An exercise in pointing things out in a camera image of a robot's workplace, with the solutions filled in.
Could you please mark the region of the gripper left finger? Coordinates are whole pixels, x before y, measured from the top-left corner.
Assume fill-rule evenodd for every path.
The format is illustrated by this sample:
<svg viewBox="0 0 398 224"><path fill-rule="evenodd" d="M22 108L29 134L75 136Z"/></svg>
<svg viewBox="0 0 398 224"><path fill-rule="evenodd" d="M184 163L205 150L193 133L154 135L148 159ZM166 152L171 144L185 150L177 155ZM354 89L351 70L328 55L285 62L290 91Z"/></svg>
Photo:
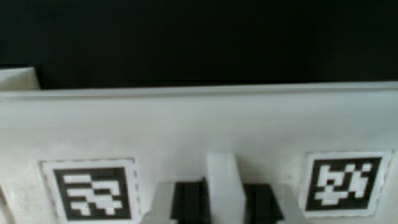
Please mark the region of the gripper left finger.
<svg viewBox="0 0 398 224"><path fill-rule="evenodd" d="M171 219L177 224L209 224L209 189L207 180L178 182L173 196Z"/></svg>

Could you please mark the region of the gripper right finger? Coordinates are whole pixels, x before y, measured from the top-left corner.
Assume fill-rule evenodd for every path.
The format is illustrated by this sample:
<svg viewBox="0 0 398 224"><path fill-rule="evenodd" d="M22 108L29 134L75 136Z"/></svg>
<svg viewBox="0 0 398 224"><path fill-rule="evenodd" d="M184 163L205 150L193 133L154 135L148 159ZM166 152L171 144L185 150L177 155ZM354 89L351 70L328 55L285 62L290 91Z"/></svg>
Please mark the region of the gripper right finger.
<svg viewBox="0 0 398 224"><path fill-rule="evenodd" d="M278 224L285 220L274 190L269 184L246 184L248 196L244 224Z"/></svg>

